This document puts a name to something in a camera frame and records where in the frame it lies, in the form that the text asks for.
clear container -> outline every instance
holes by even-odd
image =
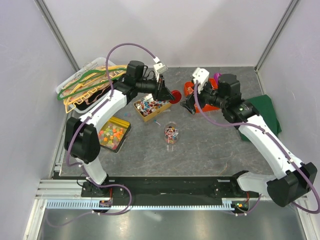
[[[170,121],[164,127],[164,141],[167,144],[175,144],[179,139],[179,129],[177,124],[173,121]]]

cable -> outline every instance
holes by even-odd
[[[258,200],[256,201],[255,205],[253,205],[253,207],[251,209],[249,209],[248,211],[246,211],[244,213],[236,213],[236,214],[234,214],[233,212],[229,212],[229,211],[225,211],[225,213],[226,214],[235,215],[236,217],[237,216],[246,216],[249,213],[251,213],[258,206],[258,203],[260,202],[261,197],[262,197],[262,194],[259,195]]]
[[[104,102],[102,102],[102,104],[99,105],[99,106],[96,108],[96,110],[94,110],[94,111],[92,112],[92,114],[91,114],[92,116],[93,116],[97,111],[99,111],[99,110],[109,101],[109,99],[112,98],[112,96],[113,96],[113,94],[114,94],[114,85],[113,85],[113,83],[112,83],[112,81],[111,81],[111,79],[110,79],[109,69],[108,69],[108,61],[109,61],[109,58],[110,58],[111,53],[112,53],[114,50],[116,50],[117,48],[119,48],[119,47],[121,47],[121,46],[126,46],[126,45],[128,45],[128,46],[136,46],[136,47],[138,47],[138,48],[141,48],[141,49],[145,50],[147,53],[149,53],[154,59],[156,58],[156,56],[155,56],[151,51],[149,51],[149,50],[146,49],[145,47],[143,47],[143,46],[141,46],[141,45],[139,45],[139,44],[136,44],[136,43],[126,42],[126,43],[121,43],[121,44],[113,47],[113,48],[109,51],[108,55],[106,56],[106,60],[105,60],[105,73],[106,73],[106,76],[108,77],[108,80],[109,80],[109,83],[110,83],[110,88],[111,88],[110,97],[107,98]],[[66,153],[66,157],[65,157],[65,162],[66,162],[66,165],[67,165],[68,167],[72,167],[72,166],[79,165],[78,162],[75,162],[75,163],[70,164],[71,149],[72,149],[72,147],[73,147],[73,145],[74,145],[74,143],[75,143],[75,140],[76,140],[77,135],[79,134],[79,132],[80,132],[80,130],[83,128],[83,126],[89,121],[89,119],[90,119],[90,117],[88,116],[88,117],[80,124],[80,126],[76,129],[74,135],[72,136],[72,139],[71,139],[71,141],[70,141],[70,144],[69,144],[69,147],[68,147],[68,150],[67,150],[67,153]]]
[[[195,100],[195,104],[197,105],[199,112],[202,114],[202,116],[204,116],[205,119],[207,119],[210,123],[212,123],[213,125],[219,126],[219,127],[235,127],[235,126],[250,126],[250,127],[254,127],[259,129],[260,131],[262,131],[263,133],[265,132],[265,129],[263,129],[262,127],[252,124],[252,123],[248,123],[248,122],[236,122],[236,123],[228,123],[228,124],[223,124],[223,123],[218,123],[213,121],[212,119],[210,119],[207,115],[205,115],[205,113],[202,111],[199,101],[198,101],[198,84],[199,82],[196,81],[195,85],[194,85],[194,100]],[[301,171],[301,169],[292,161],[291,157],[289,156],[289,154],[287,153],[287,151],[281,146],[281,144],[269,133],[266,132],[265,133],[276,145],[277,147],[281,150],[281,152],[284,154],[285,158],[288,159],[288,161],[292,164],[292,166],[297,170],[297,172],[303,177],[303,179],[306,181],[306,183],[309,185],[309,187],[311,188],[318,208],[317,210],[309,210],[306,209],[300,205],[298,205],[297,203],[293,202],[292,204],[295,205],[297,208],[309,213],[309,214],[318,214],[320,213],[320,197],[319,194],[317,192],[317,190],[315,189],[314,185],[312,184],[312,182],[309,180],[309,178]]]
[[[250,210],[250,201],[248,201],[248,210],[247,211],[242,210],[239,206],[237,206],[236,208],[239,209],[243,213],[247,213]]]
[[[154,77],[156,76],[155,72],[154,72],[153,70],[151,70],[151,71],[148,73],[148,75],[145,77],[146,79],[149,78],[150,73],[153,73],[153,77],[152,77],[152,78],[154,78]]]
[[[250,199],[250,195],[249,195],[249,192],[247,191],[247,192],[246,192],[246,201],[244,202],[244,204],[246,204],[247,202],[249,202],[249,199]]]
[[[79,179],[76,180],[76,184],[78,184],[81,188],[83,188],[84,186],[81,185],[79,182],[78,182]]]
[[[102,215],[114,216],[114,215],[124,214],[124,213],[128,210],[128,208],[131,206],[131,203],[132,203],[132,194],[131,194],[131,191],[129,190],[129,188],[127,188],[126,186],[121,185],[121,184],[99,185],[99,184],[97,184],[96,182],[91,181],[91,178],[90,178],[90,176],[88,175],[88,173],[87,173],[87,171],[86,171],[86,169],[85,169],[84,166],[82,166],[81,168],[82,168],[84,174],[87,176],[87,179],[90,180],[90,182],[91,182],[93,185],[95,185],[96,187],[98,187],[98,188],[120,187],[120,188],[124,188],[124,189],[128,192],[128,194],[129,194],[129,203],[128,203],[128,205],[127,205],[123,210],[118,211],[118,212],[110,212],[110,213],[102,213],[102,212],[101,212],[100,214],[102,214]]]
[[[63,223],[63,224],[61,224],[61,225],[54,225],[54,224],[52,224],[52,223],[49,221],[49,219],[48,219],[48,211],[47,211],[47,212],[45,213],[45,221],[46,221],[46,223],[47,223],[50,227],[52,227],[52,228],[61,228],[61,227],[65,226],[65,225],[68,225],[68,224],[74,222],[75,220],[78,220],[79,218],[82,218],[82,217],[84,217],[84,216],[86,216],[86,215],[89,215],[89,214],[92,214],[92,211],[87,211],[87,212],[85,212],[85,213],[82,213],[82,214],[80,214],[79,216],[76,216],[75,218],[73,218],[73,219],[71,219],[71,220],[69,220],[69,221],[67,221],[67,222],[65,222],[65,223]]]

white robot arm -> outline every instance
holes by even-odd
[[[81,166],[84,166],[91,180],[98,185],[101,185],[107,177],[98,157],[100,152],[98,132],[103,125],[138,93],[152,94],[155,100],[160,101],[174,99],[174,96],[166,88],[162,75],[167,69],[166,65],[162,64],[157,57],[154,61],[156,76],[153,79],[144,78],[145,64],[143,62],[130,61],[126,73],[114,83],[112,97],[110,90],[91,111],[78,119],[71,117],[66,123],[64,148],[68,149],[80,124],[89,118],[71,146],[71,155]]]
[[[251,172],[236,174],[237,183],[243,191],[253,191],[270,196],[281,207],[310,191],[307,182],[292,163],[295,163],[312,183],[315,180],[317,168],[311,162],[304,164],[291,153],[268,128],[258,110],[249,101],[241,98],[240,82],[235,75],[221,75],[218,80],[218,89],[212,88],[208,81],[209,72],[205,69],[198,67],[192,76],[193,83],[198,83],[197,104],[201,108],[206,104],[221,108],[224,118],[231,123],[228,126],[235,126],[239,129],[255,145],[273,171],[273,175]],[[181,105],[190,113],[195,114],[195,103],[194,93],[192,93]],[[222,127],[226,126],[216,122],[212,123]]]

gray floor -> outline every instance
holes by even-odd
[[[191,80],[194,67],[169,68],[164,77],[170,90],[183,94],[184,83]],[[214,73],[237,75],[241,83],[242,97],[247,99],[261,95],[261,89],[253,67],[206,67]],[[129,105],[115,115],[131,123],[132,129],[119,153],[101,149],[99,158],[105,171],[111,176],[216,176],[233,175],[241,170],[257,174],[272,171],[250,142],[241,141],[235,128],[223,128],[207,122],[201,115],[191,115],[179,104],[170,112],[160,113],[156,120],[143,122],[133,107],[133,102],[143,97],[139,94]],[[219,123],[226,123],[220,110],[209,113]],[[163,128],[169,121],[177,123],[179,140],[168,149]],[[62,165],[61,176],[78,176],[78,167]]]
[[[49,221],[60,225],[88,210],[46,211]],[[306,240],[296,208],[266,201],[248,216],[210,210],[133,210],[119,216],[89,214],[60,228],[44,223],[42,231],[39,240]]]

white cable clip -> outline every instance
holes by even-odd
[[[93,115],[91,112],[88,112],[87,115],[88,115],[88,117],[90,117],[90,119],[92,119]]]
[[[157,63],[160,62],[160,59],[156,56],[156,57],[153,59],[153,61],[157,64]]]

